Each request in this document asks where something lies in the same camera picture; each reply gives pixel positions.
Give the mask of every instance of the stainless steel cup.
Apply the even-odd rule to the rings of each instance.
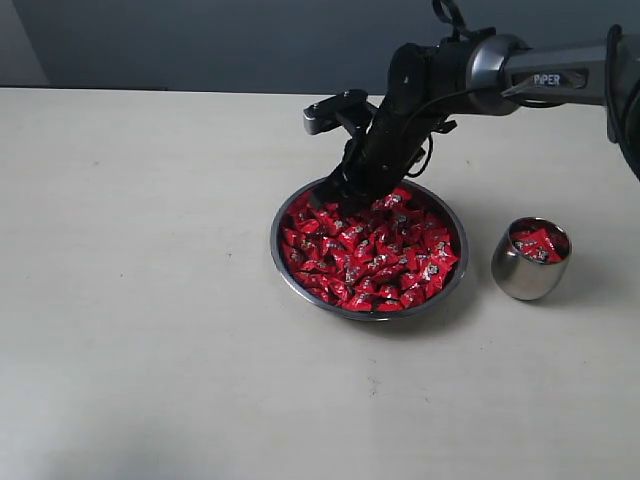
[[[512,236],[523,230],[544,228],[551,238],[558,263],[544,263],[523,255]],[[518,300],[537,300],[551,292],[564,274],[571,257],[571,241],[566,232],[542,218],[526,217],[513,222],[503,235],[491,261],[491,273],[498,286]]]

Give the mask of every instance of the gray wall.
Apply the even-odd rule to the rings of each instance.
[[[43,85],[47,79],[11,0],[0,0],[0,85]]]
[[[616,22],[640,32],[638,0],[458,2],[472,28],[494,25],[532,46],[603,38]],[[448,32],[430,0],[14,3],[54,85],[382,92],[395,48]]]

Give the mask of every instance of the candy pile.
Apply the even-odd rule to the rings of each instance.
[[[511,234],[511,241],[520,253],[542,263],[558,263],[562,257],[557,253],[554,241],[544,228],[522,230]]]
[[[347,218],[337,204],[314,210],[309,193],[287,210],[281,248],[311,294],[347,310],[393,312],[442,290],[458,257],[449,231],[433,213],[412,208],[408,191],[398,188]]]

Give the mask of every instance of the robotic arm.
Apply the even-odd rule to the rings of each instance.
[[[312,202],[338,202],[345,211],[366,207],[405,176],[424,171],[433,133],[457,126],[450,115],[502,116],[521,106],[604,105],[609,139],[640,179],[640,35],[623,36],[614,26],[605,41],[530,49],[493,28],[468,31],[453,0],[432,2],[453,33],[435,47],[409,43],[395,52],[379,108],[367,102],[366,92],[350,90],[305,109],[309,134],[343,126],[352,137]]]

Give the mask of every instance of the white table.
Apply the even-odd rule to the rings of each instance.
[[[0,478],[637,479],[640,185],[602,109],[459,118],[420,182],[468,274],[359,324],[269,255],[346,140],[315,98],[0,90]],[[574,243],[535,305],[488,268],[526,215]]]

